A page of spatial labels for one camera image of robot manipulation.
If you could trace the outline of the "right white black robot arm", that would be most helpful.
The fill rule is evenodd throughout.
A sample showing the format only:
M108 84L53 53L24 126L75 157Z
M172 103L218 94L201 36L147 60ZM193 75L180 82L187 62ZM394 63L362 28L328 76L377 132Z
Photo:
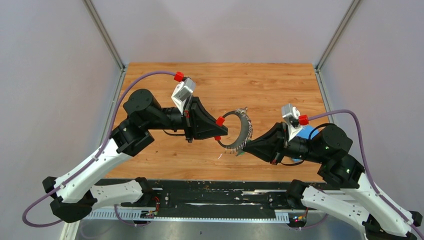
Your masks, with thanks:
M396 204L371 182L365 167L349 150L352 140L332 123L325 123L313 138L289 137L286 123L248 142L243 150L276 165L283 157L320 164L318 175L330 186L354 199L335 198L301 180L293 180L285 192L292 209L309 208L333 216L364 234L368 240L414 240L423 217Z

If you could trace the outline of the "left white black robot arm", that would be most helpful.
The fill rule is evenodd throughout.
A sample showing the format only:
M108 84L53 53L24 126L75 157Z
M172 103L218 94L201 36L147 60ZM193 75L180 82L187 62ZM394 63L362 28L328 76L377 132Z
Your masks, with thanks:
M188 142L218 139L228 134L224 118L211 116L196 96L189 97L184 109L179 110L162 107L148 89L138 89L123 108L126 119L111 131L106 143L93 156L62 177L49 176L43 180L44 189L53 191L51 211L62 221L74 223L94 210L121 203L146 207L154 201L154 191L144 177L118 184L99 184L107 173L153 143L151 130L182 130Z

